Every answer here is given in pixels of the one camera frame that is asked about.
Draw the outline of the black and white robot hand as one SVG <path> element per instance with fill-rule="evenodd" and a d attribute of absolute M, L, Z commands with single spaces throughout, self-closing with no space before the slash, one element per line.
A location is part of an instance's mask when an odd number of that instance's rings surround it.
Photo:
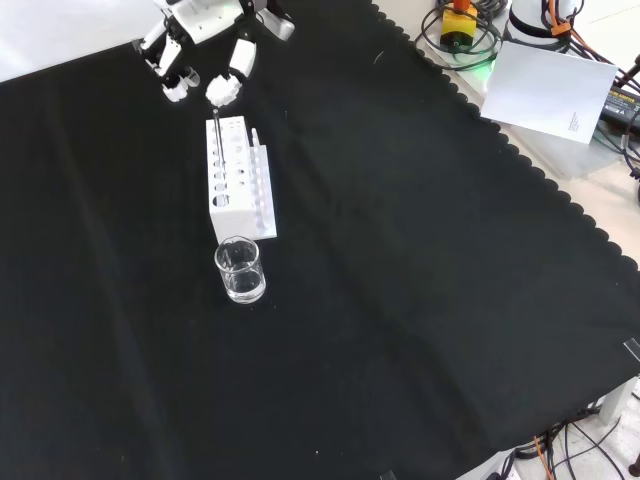
<path fill-rule="evenodd" d="M 181 63 L 187 48 L 226 34 L 237 35 L 227 71 L 213 78 L 205 91 L 212 107 L 220 109 L 235 102 L 253 71 L 257 43 L 249 31 L 249 23 L 257 21 L 283 42 L 295 31 L 293 19 L 277 1 L 158 1 L 156 5 L 163 19 L 143 38 L 135 40 L 133 47 L 173 103 L 186 98 L 200 84 L 199 74 Z"/>

